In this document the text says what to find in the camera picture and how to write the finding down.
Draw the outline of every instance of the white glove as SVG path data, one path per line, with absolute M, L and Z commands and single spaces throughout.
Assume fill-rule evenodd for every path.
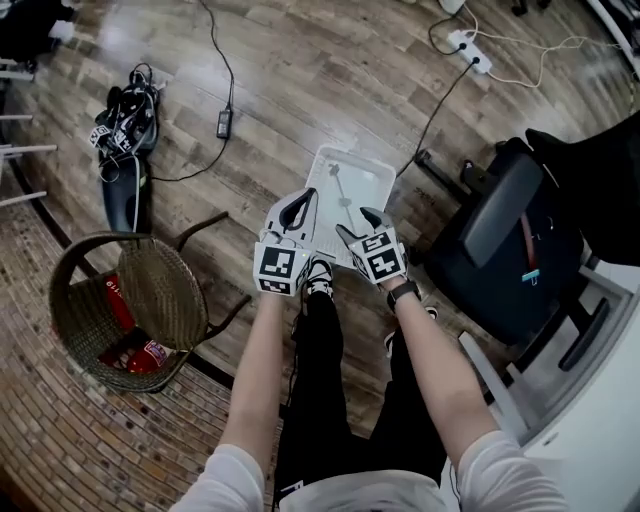
M 373 227 L 373 235 L 358 237 L 342 224 L 336 226 L 358 272 L 373 284 L 406 275 L 404 245 L 398 242 L 390 217 L 375 208 L 360 208 L 360 212 Z
M 293 297 L 305 282 L 314 251 L 318 194 L 308 188 L 278 201 L 256 242 L 253 279 L 258 290 Z

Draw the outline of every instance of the sneaker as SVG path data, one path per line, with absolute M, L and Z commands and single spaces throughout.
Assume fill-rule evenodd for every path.
M 316 258 L 311 264 L 311 270 L 307 276 L 307 295 L 312 293 L 326 293 L 333 300 L 333 272 L 331 264 L 325 260 Z
M 434 320 L 438 319 L 438 310 L 436 308 L 427 306 L 426 308 L 424 308 L 424 310 Z M 395 333 L 396 333 L 395 331 L 392 331 L 389 334 L 387 334 L 384 338 L 384 348 L 387 351 L 387 359 L 391 359 L 391 356 L 393 355 L 393 335 Z

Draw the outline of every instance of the power strip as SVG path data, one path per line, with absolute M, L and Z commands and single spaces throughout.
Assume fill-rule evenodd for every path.
M 473 40 L 465 35 L 462 30 L 454 30 L 447 36 L 447 43 L 453 50 L 460 48 L 460 45 L 465 45 L 458 53 L 464 57 L 469 64 L 473 62 L 474 57 L 480 59 L 478 64 L 473 65 L 473 70 L 476 73 L 486 74 L 491 70 L 491 61 L 480 49 L 476 46 Z

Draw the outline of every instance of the wristwatch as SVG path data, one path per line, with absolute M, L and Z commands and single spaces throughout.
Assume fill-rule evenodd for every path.
M 398 299 L 402 297 L 405 293 L 415 293 L 418 300 L 421 300 L 420 290 L 418 290 L 418 286 L 413 281 L 408 281 L 406 283 L 402 283 L 400 286 L 397 286 L 393 290 L 389 292 L 387 295 L 387 305 L 391 308 L 391 311 L 395 312 L 396 310 L 396 302 Z

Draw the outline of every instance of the white tray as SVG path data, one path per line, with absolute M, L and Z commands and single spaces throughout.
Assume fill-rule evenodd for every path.
M 395 179 L 396 171 L 389 165 L 330 144 L 320 146 L 307 178 L 307 187 L 315 188 L 319 196 L 315 250 L 338 265 L 354 268 L 349 250 L 336 233 L 336 224 L 343 224 L 359 236 L 372 234 L 373 228 L 360 208 L 384 211 Z

